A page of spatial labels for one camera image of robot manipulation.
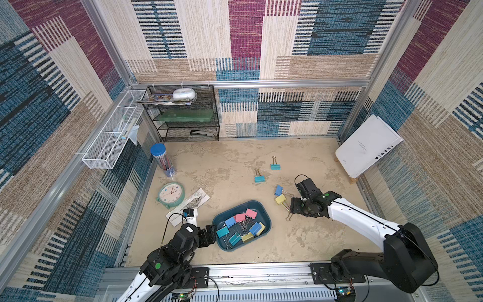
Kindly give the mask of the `yellow binder clip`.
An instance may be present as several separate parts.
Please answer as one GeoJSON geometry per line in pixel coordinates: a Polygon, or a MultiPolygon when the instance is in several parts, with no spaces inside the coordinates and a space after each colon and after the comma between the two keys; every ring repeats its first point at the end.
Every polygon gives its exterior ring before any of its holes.
{"type": "Polygon", "coordinates": [[[252,233],[251,229],[245,229],[244,234],[241,236],[241,240],[242,240],[243,243],[247,243],[247,242],[250,242],[251,240],[253,240],[254,237],[255,237],[255,235],[252,233]]]}
{"type": "Polygon", "coordinates": [[[285,207],[285,209],[290,212],[291,211],[291,208],[290,208],[290,205],[287,203],[287,197],[284,195],[284,194],[281,194],[279,196],[277,196],[275,198],[275,202],[278,204],[278,205],[282,205],[283,207],[285,207]]]}
{"type": "Polygon", "coordinates": [[[258,231],[256,232],[256,236],[259,236],[262,234],[262,232],[265,230],[265,225],[262,223],[258,223],[258,231]]]}

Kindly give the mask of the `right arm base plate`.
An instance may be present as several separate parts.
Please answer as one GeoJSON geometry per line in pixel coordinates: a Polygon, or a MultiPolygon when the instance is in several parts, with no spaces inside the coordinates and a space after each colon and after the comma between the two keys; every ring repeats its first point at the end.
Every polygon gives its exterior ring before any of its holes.
{"type": "Polygon", "coordinates": [[[358,284],[365,283],[366,277],[362,274],[350,274],[344,271],[339,265],[330,262],[310,263],[311,276],[314,284],[358,284]]]}

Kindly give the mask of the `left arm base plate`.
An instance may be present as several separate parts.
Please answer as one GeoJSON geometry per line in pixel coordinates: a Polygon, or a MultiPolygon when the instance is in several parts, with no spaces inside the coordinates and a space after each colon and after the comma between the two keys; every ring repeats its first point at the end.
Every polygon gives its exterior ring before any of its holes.
{"type": "Polygon", "coordinates": [[[179,289],[206,289],[208,287],[209,276],[209,267],[194,267],[190,270],[188,276],[182,278],[179,289]]]}

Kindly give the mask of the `blue binder clip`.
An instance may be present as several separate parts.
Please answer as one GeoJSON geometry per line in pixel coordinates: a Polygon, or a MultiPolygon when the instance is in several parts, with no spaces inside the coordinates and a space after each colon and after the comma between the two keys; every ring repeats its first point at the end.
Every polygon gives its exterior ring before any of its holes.
{"type": "Polygon", "coordinates": [[[231,218],[229,218],[229,219],[227,219],[225,221],[225,226],[228,229],[231,228],[232,226],[234,226],[235,224],[236,224],[236,218],[235,218],[235,216],[233,216],[233,217],[231,217],[231,218]]]}
{"type": "Polygon", "coordinates": [[[254,225],[250,228],[249,232],[256,236],[263,228],[263,224],[255,222],[254,225]]]}
{"type": "Polygon", "coordinates": [[[274,195],[276,197],[278,197],[280,195],[294,196],[292,193],[284,190],[284,188],[282,186],[279,186],[279,185],[276,186],[274,195]]]}

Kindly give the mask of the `teal binder clip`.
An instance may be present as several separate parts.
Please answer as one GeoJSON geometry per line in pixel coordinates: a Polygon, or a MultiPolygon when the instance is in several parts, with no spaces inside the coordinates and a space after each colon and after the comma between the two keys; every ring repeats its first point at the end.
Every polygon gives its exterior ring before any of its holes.
{"type": "Polygon", "coordinates": [[[241,240],[242,235],[238,231],[238,228],[234,225],[229,229],[230,238],[228,239],[230,245],[234,247],[241,240]]]}
{"type": "Polygon", "coordinates": [[[272,156],[272,164],[270,165],[270,169],[271,170],[280,170],[281,169],[280,164],[278,164],[278,162],[277,162],[276,156],[272,156]]]}
{"type": "Polygon", "coordinates": [[[220,229],[218,229],[218,230],[216,231],[216,234],[217,234],[218,238],[219,238],[219,239],[221,239],[221,240],[222,240],[222,242],[225,244],[226,249],[229,249],[229,248],[230,248],[229,243],[226,241],[226,236],[227,236],[229,233],[230,233],[230,232],[229,232],[229,229],[228,229],[228,227],[226,227],[226,226],[223,226],[223,227],[221,227],[220,229]]]}
{"type": "Polygon", "coordinates": [[[259,169],[255,169],[255,177],[254,177],[254,182],[255,183],[262,183],[265,182],[265,177],[261,175],[259,169]]]}

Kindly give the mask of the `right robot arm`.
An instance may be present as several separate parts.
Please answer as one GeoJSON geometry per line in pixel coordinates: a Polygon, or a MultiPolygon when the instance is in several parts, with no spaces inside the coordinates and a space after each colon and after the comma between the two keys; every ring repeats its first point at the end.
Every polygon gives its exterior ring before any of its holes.
{"type": "Polygon", "coordinates": [[[315,273],[322,284],[343,283],[353,276],[373,276],[390,281],[405,293],[414,293],[420,286],[427,286],[432,275],[440,274],[416,225],[400,225],[373,215],[334,191],[322,192],[309,177],[294,184],[300,196],[292,198],[291,214],[340,222],[380,248],[380,252],[341,250],[331,258],[327,269],[315,273]]]}

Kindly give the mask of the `teal plastic storage box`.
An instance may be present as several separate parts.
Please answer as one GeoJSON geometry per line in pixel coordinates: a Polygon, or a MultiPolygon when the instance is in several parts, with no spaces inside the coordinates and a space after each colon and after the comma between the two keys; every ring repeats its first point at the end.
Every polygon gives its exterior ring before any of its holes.
{"type": "Polygon", "coordinates": [[[215,216],[213,225],[219,248],[233,252],[267,235],[272,222],[262,203],[251,200],[215,216]]]}

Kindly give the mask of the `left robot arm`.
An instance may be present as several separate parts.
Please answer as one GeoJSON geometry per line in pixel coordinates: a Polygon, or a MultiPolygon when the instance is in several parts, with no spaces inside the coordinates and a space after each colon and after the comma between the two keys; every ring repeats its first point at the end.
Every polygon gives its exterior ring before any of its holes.
{"type": "Polygon", "coordinates": [[[148,255],[118,301],[162,301],[173,290],[187,288],[196,249],[215,241],[215,225],[202,229],[191,223],[183,224],[167,244],[148,255]]]}

